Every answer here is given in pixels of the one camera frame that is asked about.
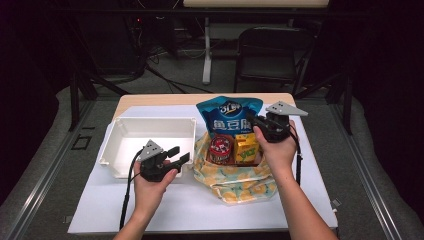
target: wooden table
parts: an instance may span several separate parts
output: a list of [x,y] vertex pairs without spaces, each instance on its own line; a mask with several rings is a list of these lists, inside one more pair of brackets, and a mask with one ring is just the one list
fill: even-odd
[[125,112],[132,106],[160,106],[160,105],[186,105],[196,104],[217,96],[227,97],[254,97],[264,103],[275,103],[279,100],[288,104],[294,104],[291,94],[288,93],[222,93],[222,94],[145,94],[122,96],[116,107],[113,119]]
[[[161,114],[160,117],[164,114],[174,117],[188,114],[188,117],[195,117],[198,122],[197,139],[203,135],[206,127],[195,104],[220,95],[262,99],[264,107],[260,115],[265,115],[264,108],[277,101],[294,104],[292,96],[287,93],[126,95],[121,98],[113,118],[158,117],[156,114]],[[304,157],[301,187],[328,226],[336,229],[337,219],[300,117],[291,116],[291,119],[296,123]],[[105,141],[110,134],[110,126],[105,133]],[[68,233],[96,235],[114,234],[118,231],[126,179],[114,178],[109,169],[98,162],[99,157],[81,195]],[[133,208],[134,192],[131,190],[127,219]],[[147,234],[252,231],[288,231],[278,193],[266,201],[228,205],[213,195],[209,188],[196,181],[192,170],[183,172],[181,178],[175,179],[168,186],[161,205],[146,229]]]

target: white bin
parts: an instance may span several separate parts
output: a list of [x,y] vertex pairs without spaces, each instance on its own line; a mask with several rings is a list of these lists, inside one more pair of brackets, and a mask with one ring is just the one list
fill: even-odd
[[107,166],[115,178],[128,178],[135,154],[151,139],[168,151],[179,146],[180,153],[169,158],[171,162],[190,152],[193,163],[196,118],[139,118],[120,117],[112,123],[99,163]]

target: chair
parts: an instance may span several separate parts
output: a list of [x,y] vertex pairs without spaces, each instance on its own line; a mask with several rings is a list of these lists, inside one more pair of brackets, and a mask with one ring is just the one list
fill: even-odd
[[301,74],[314,45],[314,36],[299,28],[255,27],[242,32],[233,92],[239,81],[293,84],[292,94],[301,86]]

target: yellow package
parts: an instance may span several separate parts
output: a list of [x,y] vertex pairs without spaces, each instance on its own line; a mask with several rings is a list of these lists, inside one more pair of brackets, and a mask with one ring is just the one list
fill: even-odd
[[259,143],[254,133],[237,134],[234,141],[235,164],[252,164],[259,151]]

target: snack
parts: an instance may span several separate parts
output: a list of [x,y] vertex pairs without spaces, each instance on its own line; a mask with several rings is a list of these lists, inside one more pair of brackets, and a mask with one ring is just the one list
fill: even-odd
[[206,123],[211,137],[224,134],[251,133],[252,126],[247,115],[257,116],[263,101],[258,98],[229,98],[219,96],[196,105]]
[[224,136],[215,136],[209,147],[209,160],[215,164],[226,164],[230,160],[232,144]]
[[[196,105],[206,123],[208,134],[211,137],[208,157],[209,162],[219,165],[244,165],[253,164],[259,144],[255,147],[249,139],[248,144],[254,149],[247,149],[249,146],[234,145],[234,138],[239,134],[252,133],[252,126],[247,120],[247,116],[257,116],[263,105],[262,100],[257,98],[229,98],[219,96]],[[242,158],[236,162],[237,155],[234,155],[234,148],[237,148]]]
[[259,143],[254,133],[238,134],[234,141],[235,164],[252,164],[259,153]]

